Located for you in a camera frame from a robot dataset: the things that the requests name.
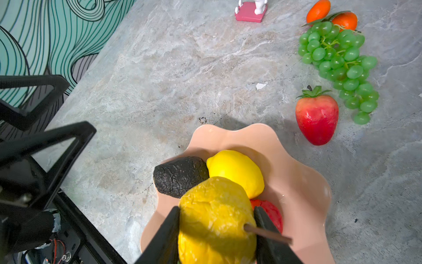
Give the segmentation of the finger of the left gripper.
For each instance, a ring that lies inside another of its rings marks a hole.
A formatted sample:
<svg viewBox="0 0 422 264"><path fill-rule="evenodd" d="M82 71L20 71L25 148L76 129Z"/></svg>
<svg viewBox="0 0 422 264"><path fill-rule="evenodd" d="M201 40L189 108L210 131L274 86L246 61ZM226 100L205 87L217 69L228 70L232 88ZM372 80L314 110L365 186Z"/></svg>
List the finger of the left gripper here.
<svg viewBox="0 0 422 264"><path fill-rule="evenodd" d="M69 88L69 83L60 75L1 76L1 89L26 86L50 85L53 90L31 111L16 108L1 100L1 120L19 130L26 131L47 111L51 104Z"/></svg>

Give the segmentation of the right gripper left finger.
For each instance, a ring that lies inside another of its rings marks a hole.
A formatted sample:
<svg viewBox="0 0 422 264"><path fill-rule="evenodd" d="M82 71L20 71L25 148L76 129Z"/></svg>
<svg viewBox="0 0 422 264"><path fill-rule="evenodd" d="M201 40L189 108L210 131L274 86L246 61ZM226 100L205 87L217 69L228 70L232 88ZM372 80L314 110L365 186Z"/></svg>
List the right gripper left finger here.
<svg viewBox="0 0 422 264"><path fill-rule="evenodd" d="M174 206L135 264L178 264L180 209Z"/></svg>

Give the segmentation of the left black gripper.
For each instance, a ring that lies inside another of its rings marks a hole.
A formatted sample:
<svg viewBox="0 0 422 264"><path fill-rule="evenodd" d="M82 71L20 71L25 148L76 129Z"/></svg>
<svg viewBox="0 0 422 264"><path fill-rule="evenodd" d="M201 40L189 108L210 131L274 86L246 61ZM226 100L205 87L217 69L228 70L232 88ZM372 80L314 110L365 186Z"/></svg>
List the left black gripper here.
<svg viewBox="0 0 422 264"><path fill-rule="evenodd" d="M62 230L60 213L46 207L96 132L84 121L1 143L1 257L42 247ZM33 158L67 140L49 170Z"/></svg>

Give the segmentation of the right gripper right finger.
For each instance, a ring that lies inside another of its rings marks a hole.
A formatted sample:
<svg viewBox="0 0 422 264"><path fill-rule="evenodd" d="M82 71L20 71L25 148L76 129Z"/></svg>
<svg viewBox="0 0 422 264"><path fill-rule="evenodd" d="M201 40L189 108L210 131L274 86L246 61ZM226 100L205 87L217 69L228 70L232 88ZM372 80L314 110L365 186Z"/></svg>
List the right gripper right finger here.
<svg viewBox="0 0 422 264"><path fill-rule="evenodd" d="M280 235L262 207L254 209L254 218L257 227ZM256 259L257 264L303 264L289 245L259 235L257 236Z"/></svg>

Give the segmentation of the red fake apple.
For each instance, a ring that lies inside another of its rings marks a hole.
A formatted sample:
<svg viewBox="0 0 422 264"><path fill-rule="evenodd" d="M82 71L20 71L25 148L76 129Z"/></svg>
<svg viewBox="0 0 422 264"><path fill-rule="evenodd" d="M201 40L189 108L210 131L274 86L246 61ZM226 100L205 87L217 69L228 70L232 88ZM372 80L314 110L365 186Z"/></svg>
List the red fake apple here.
<svg viewBox="0 0 422 264"><path fill-rule="evenodd" d="M272 223L276 226L277 230L280 234L282 234L283 231L283 221L282 221L282 215L279 211L279 209L273 205L270 201L267 200L250 200L252 209L254 210L255 207L262 207L264 211L267 213L269 218L271 219Z"/></svg>

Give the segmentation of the small yellow fake pear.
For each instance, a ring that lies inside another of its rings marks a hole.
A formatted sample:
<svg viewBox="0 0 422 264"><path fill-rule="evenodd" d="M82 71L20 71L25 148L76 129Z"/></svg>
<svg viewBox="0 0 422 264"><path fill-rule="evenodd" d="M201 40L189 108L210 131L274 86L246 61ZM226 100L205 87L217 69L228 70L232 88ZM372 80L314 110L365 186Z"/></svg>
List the small yellow fake pear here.
<svg viewBox="0 0 422 264"><path fill-rule="evenodd" d="M209 178L187 191L179 202L178 253L182 264L253 264L256 226L244 188L222 177Z"/></svg>

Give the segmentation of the dark fake avocado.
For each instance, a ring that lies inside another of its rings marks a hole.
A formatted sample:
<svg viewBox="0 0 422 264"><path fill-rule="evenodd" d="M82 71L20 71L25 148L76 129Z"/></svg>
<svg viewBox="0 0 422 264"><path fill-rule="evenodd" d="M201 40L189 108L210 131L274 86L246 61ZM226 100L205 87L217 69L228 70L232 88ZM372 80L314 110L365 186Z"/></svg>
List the dark fake avocado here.
<svg viewBox="0 0 422 264"><path fill-rule="evenodd" d="M153 181L158 192L178 199L207 179L207 165L196 156L176 158L156 166L153 171Z"/></svg>

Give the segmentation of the yellow fake lemon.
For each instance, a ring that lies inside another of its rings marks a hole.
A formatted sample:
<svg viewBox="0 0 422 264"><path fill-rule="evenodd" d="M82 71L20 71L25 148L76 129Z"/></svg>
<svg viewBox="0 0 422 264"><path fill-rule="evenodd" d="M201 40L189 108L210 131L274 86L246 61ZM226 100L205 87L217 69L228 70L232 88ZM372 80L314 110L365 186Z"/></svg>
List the yellow fake lemon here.
<svg viewBox="0 0 422 264"><path fill-rule="evenodd" d="M223 150L206 161L210 177L223 177L242 186L249 199L258 197L265 188L260 168L246 155Z"/></svg>

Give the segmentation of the red fake strawberry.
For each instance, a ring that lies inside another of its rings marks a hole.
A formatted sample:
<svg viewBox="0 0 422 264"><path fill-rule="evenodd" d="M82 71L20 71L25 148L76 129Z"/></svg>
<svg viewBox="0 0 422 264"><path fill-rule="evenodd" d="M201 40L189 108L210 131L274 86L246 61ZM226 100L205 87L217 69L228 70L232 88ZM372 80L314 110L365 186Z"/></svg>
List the red fake strawberry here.
<svg viewBox="0 0 422 264"><path fill-rule="evenodd" d="M304 137L315 146L327 144L334 136L339 117L335 99L321 86L307 86L298 97L295 116Z"/></svg>

